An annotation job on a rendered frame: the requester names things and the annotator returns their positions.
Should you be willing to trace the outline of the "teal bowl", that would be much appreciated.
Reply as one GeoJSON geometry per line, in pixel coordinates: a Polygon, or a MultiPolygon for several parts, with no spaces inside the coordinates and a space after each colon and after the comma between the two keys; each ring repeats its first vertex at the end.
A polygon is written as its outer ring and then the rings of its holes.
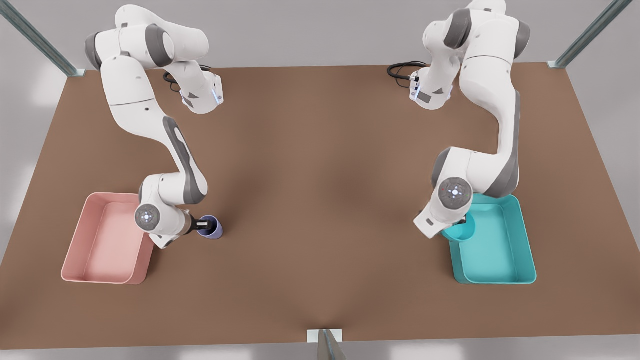
{"type": "Polygon", "coordinates": [[[476,221],[471,213],[468,213],[467,223],[458,222],[457,224],[446,228],[441,234],[452,242],[465,242],[470,240],[476,233],[476,221]]]}

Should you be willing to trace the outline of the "purple cup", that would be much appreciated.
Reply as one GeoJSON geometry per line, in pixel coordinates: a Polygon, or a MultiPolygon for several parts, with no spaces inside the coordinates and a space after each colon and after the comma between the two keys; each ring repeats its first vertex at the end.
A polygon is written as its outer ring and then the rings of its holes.
{"type": "Polygon", "coordinates": [[[222,224],[213,215],[205,215],[196,221],[196,231],[205,239],[220,239],[224,234],[222,224]]]}

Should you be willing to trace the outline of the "teal rectangular box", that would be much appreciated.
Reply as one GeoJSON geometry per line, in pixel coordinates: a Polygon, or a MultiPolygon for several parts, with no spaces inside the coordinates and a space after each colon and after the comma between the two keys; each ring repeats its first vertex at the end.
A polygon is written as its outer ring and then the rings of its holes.
{"type": "Polygon", "coordinates": [[[512,194],[474,194],[467,214],[477,229],[463,242],[449,241],[454,278],[461,284],[533,284],[537,271],[522,215],[512,194]]]}

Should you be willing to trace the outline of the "pink rectangular box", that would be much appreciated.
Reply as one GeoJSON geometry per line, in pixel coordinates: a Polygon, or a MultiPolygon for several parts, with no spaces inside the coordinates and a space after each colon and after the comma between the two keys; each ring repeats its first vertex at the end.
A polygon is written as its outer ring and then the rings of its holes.
{"type": "Polygon", "coordinates": [[[134,193],[92,193],[82,208],[62,265],[69,282],[139,285],[146,280],[154,243],[135,223],[134,193]]]}

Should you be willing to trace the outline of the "silver frame post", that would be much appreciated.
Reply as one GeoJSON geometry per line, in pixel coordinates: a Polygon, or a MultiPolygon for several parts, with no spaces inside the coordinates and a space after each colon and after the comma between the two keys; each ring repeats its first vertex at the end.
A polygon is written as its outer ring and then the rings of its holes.
{"type": "Polygon", "coordinates": [[[566,69],[633,1],[612,0],[558,59],[546,62],[547,66],[550,69],[566,69]]]}
{"type": "Polygon", "coordinates": [[[82,77],[85,69],[78,69],[53,46],[46,37],[27,20],[9,0],[0,0],[0,15],[3,16],[18,32],[22,34],[41,54],[47,57],[57,68],[69,78],[82,77]]]}
{"type": "Polygon", "coordinates": [[[346,360],[342,329],[308,329],[307,343],[317,344],[317,360],[346,360]]]}

